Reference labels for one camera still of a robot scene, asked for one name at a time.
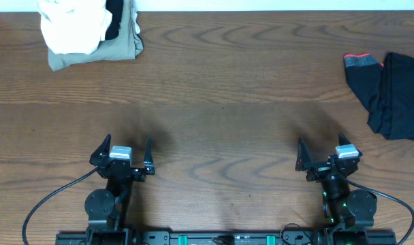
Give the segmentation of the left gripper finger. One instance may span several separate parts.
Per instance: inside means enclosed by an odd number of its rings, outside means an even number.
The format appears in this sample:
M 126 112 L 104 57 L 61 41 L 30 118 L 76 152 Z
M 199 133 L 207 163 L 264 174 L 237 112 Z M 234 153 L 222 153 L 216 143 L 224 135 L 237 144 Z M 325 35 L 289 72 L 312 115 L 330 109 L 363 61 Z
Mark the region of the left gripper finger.
M 89 163 L 95 167 L 100 166 L 110 154 L 111 135 L 107 134 L 103 142 L 92 153 Z
M 144 174 L 155 175 L 155 164 L 151 152 L 152 140 L 148 137 L 146 140 L 146 147 L 144 152 Z

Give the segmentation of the black leggings with coral cuffs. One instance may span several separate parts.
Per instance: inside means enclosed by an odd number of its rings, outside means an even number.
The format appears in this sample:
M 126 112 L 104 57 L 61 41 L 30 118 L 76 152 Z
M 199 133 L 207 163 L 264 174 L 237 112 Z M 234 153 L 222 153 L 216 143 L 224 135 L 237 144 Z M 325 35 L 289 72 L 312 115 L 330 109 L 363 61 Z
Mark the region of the black leggings with coral cuffs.
M 349 88 L 368 111 L 368 126 L 387 140 L 414 141 L 414 58 L 389 52 L 343 57 Z

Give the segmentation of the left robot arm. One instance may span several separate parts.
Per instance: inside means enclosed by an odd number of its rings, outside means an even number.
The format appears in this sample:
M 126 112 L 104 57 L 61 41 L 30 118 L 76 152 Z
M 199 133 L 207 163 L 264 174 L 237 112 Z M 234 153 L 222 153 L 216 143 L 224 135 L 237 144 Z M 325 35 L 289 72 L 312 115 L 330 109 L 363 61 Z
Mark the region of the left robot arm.
M 141 244 L 142 236 L 125 224 L 134 182 L 144 182 L 147 175 L 155 174 L 151 153 L 151 139 L 146 141 L 144 166 L 132 165 L 132 149 L 126 146 L 111 146 L 111 135 L 107 135 L 92 153 L 90 164 L 107 180 L 104 189 L 89 194 L 84 203 L 88 214 L 86 245 Z

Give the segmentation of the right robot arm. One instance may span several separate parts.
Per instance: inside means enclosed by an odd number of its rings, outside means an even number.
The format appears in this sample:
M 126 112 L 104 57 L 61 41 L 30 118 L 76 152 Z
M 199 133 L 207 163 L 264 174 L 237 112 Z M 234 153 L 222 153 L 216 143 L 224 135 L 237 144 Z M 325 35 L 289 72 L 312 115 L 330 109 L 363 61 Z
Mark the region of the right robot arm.
M 314 161 L 304 140 L 298 140 L 295 170 L 306 172 L 308 182 L 322 186 L 324 216 L 331 225 L 314 231 L 312 244 L 366 244 L 366 229 L 374 225 L 377 197 L 370 191 L 352 191 L 347 177 L 358 170 L 362 153 L 345 137 L 338 135 L 335 153 L 325 161 Z

